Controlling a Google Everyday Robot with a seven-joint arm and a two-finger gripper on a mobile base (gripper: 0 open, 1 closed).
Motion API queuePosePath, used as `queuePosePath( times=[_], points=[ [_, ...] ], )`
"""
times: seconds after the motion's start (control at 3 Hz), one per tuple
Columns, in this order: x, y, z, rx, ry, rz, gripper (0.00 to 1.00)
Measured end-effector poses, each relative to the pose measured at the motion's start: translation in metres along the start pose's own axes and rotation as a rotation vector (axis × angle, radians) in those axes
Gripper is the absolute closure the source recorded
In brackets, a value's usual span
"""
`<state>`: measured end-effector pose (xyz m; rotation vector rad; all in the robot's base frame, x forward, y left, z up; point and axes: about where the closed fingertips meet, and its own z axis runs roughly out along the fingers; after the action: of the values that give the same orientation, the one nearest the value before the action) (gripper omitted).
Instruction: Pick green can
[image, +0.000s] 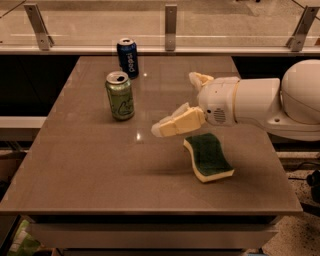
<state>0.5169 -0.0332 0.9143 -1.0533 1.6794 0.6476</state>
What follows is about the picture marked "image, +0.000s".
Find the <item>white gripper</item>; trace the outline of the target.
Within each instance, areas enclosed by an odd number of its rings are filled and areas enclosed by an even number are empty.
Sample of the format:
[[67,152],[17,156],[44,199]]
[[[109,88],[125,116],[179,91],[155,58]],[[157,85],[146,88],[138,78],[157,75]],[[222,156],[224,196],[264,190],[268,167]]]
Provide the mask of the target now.
[[154,136],[170,137],[188,133],[199,129],[206,121],[214,126],[232,126],[236,123],[234,98],[240,81],[238,77],[214,79],[209,75],[190,72],[189,80],[200,91],[199,107],[191,107],[189,103],[182,104],[170,116],[152,126]]

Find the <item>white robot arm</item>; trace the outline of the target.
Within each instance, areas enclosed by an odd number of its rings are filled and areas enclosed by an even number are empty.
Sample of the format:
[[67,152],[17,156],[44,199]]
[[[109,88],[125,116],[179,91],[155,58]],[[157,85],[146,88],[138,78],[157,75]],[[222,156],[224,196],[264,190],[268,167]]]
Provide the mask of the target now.
[[291,66],[281,79],[213,78],[191,72],[198,105],[185,103],[151,128],[157,137],[199,129],[203,124],[251,124],[266,132],[301,141],[320,140],[320,61]]

